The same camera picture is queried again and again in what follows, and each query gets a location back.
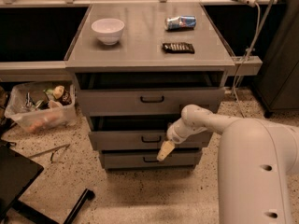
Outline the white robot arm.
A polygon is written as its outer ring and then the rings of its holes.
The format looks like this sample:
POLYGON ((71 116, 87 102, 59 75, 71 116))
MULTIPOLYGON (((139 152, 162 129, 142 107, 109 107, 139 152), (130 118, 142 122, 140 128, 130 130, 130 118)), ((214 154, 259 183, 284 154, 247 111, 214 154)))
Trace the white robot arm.
POLYGON ((299 173, 299 128, 187 105, 168 128, 157 160, 163 161, 175 145, 203 131, 221 136, 220 224, 292 224, 287 176, 299 173))

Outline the white gripper wrist block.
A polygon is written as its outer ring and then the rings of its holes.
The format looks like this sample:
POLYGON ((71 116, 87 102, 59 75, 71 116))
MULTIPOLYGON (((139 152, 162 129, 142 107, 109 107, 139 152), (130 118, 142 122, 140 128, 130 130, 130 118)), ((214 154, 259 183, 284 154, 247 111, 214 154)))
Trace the white gripper wrist block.
POLYGON ((175 144, 181 144, 191 135, 199 134, 206 131, 201 123, 196 124, 194 121, 187 121, 180 118, 173 122, 167 129, 166 137, 169 141, 164 141, 157 155, 158 161, 163 161, 175 148, 175 144))

